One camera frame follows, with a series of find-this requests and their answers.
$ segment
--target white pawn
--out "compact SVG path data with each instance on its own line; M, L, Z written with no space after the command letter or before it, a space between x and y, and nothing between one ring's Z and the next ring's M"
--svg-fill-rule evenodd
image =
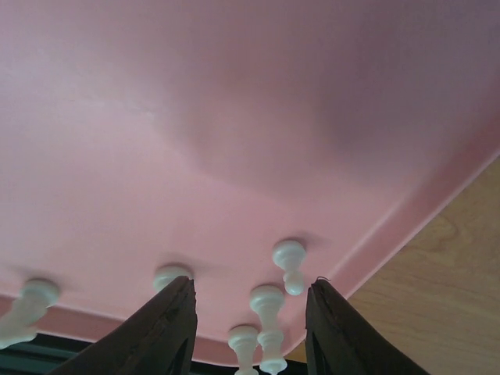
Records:
M234 350L240 369L235 375L259 375L252 367L257 349L257 330L250 326L238 326L229 331L229 347Z
M29 280L12 308L0 318L0 349L37 336L32 327L59 299L59 288L48 280Z
M156 292L159 292L179 276L187 276L193 279L193 274L186 268L179 266L164 266L156 271L153 287Z
M304 289L304 275L298 270L305 259L305 248L300 242L280 242L273 251L273 261L284 271L284 287L290 295L300 295Z
M262 324L262 332L257 336L257 341L262 346L260 369L271 375L277 375L287 368L287 361L281 354L284 335L277 320L283 305L284 295L277 287L263 285L252 291L250 308L259 315Z

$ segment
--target wood grain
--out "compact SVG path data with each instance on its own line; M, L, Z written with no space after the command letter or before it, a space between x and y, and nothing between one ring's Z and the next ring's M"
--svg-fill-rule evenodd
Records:
M435 375L500 373L500 160L350 299ZM289 359L305 362L304 345Z

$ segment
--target pink tray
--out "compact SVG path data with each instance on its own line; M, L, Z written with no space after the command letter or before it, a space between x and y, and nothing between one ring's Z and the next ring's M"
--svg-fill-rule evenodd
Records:
M404 4L2 2L0 313L48 277L41 330L98 340L183 263L195 359L234 365L279 240L353 293L500 151L498 8Z

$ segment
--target chess piece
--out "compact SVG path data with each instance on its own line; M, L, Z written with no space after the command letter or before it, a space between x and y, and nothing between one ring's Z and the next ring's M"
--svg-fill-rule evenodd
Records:
M29 280L12 308L0 318L0 349L37 336L32 327L59 299L59 288L48 280Z
M153 287L156 292L161 291L179 276L187 276L193 279L191 271L180 266L164 266L156 271Z
M235 375L259 375L252 367L257 348L257 330L251 326L238 326L229 331L228 344L234 350L240 369Z
M298 270L305 259L305 248L300 242L286 240L276 245L273 261L284 271L284 287L290 295L300 295L304 289L304 276Z
M277 287L263 285L252 291L250 308L259 315L262 324L262 332L257 336L257 342L262 346L260 369L271 375L277 375L287 368L287 362L281 354L284 334L277 320L283 305L284 295Z

